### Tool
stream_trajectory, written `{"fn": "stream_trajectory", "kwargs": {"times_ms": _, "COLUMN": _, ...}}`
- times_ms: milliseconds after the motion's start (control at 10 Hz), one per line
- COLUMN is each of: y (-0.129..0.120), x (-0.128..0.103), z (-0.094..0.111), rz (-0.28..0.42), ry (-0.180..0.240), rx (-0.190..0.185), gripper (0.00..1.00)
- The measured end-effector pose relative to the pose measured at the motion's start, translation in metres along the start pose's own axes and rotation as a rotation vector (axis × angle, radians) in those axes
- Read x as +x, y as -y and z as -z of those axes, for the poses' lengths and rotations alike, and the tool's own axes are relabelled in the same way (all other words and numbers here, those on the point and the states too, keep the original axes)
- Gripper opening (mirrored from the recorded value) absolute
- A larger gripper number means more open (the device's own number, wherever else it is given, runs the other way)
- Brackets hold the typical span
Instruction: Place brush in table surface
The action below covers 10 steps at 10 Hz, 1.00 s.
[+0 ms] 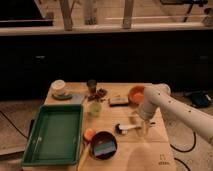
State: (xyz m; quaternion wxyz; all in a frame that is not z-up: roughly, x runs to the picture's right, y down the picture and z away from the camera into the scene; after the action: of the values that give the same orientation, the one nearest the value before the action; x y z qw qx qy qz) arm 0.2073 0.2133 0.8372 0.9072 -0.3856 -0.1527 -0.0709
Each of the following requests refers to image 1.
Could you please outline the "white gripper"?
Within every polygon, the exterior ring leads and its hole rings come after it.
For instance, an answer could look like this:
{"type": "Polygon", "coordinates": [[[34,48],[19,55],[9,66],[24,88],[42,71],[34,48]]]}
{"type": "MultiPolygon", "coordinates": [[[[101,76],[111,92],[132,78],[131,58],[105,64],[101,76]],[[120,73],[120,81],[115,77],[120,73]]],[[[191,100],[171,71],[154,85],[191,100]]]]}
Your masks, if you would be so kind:
{"type": "MultiPolygon", "coordinates": [[[[143,136],[148,134],[150,128],[150,119],[152,119],[155,115],[157,106],[148,100],[144,100],[137,108],[139,116],[144,120],[142,121],[142,133],[143,136]]],[[[130,123],[137,125],[137,117],[136,115],[131,115],[129,117],[130,123]]]]}

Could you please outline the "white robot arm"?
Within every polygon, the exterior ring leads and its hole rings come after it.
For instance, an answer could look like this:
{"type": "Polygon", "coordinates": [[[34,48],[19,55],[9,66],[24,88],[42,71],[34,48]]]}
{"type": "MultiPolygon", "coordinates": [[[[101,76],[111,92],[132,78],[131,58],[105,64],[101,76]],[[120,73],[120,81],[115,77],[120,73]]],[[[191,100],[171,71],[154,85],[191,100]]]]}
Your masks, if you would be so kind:
{"type": "Polygon", "coordinates": [[[213,146],[213,116],[174,99],[167,84],[134,86],[129,90],[128,98],[138,105],[137,113],[144,121],[150,121],[157,108],[162,108],[213,146]]]}

